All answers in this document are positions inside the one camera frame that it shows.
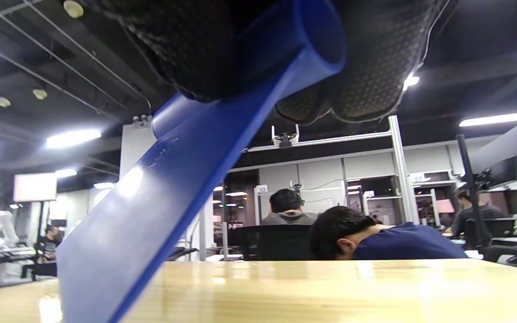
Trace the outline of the person's right hand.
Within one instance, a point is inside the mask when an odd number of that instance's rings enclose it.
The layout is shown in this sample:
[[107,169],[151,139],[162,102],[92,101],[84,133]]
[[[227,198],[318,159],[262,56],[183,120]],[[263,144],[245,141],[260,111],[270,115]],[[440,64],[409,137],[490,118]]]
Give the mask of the person's right hand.
[[[84,0],[117,21],[156,73],[187,98],[209,102],[238,92],[236,37],[286,0]],[[441,0],[328,0],[345,32],[346,64],[276,104],[308,125],[332,113],[343,122],[380,119],[400,103],[403,83],[424,61]]]

